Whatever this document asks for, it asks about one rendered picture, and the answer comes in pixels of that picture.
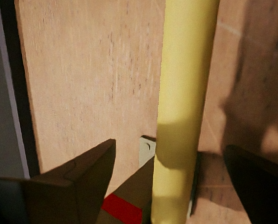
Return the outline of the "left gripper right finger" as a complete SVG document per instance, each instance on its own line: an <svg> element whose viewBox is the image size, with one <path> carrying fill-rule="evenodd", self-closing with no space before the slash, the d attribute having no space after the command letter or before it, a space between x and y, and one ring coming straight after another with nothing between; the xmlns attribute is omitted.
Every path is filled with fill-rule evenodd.
<svg viewBox="0 0 278 224"><path fill-rule="evenodd" d="M278 224L278 164L231 144L224 162L251 224Z"/></svg>

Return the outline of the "long yellow rail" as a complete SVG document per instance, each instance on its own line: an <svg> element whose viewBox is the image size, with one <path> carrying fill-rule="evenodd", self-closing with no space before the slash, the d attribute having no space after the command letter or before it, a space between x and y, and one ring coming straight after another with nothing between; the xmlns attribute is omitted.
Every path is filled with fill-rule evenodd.
<svg viewBox="0 0 278 224"><path fill-rule="evenodd" d="M150 224L186 224L220 0L166 0Z"/></svg>

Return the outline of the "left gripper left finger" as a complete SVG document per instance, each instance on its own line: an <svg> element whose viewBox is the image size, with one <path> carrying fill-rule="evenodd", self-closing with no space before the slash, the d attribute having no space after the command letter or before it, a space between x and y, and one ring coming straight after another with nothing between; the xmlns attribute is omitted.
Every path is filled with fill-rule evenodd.
<svg viewBox="0 0 278 224"><path fill-rule="evenodd" d="M110 138L31 179L0 177L0 224L96 224L116 153Z"/></svg>

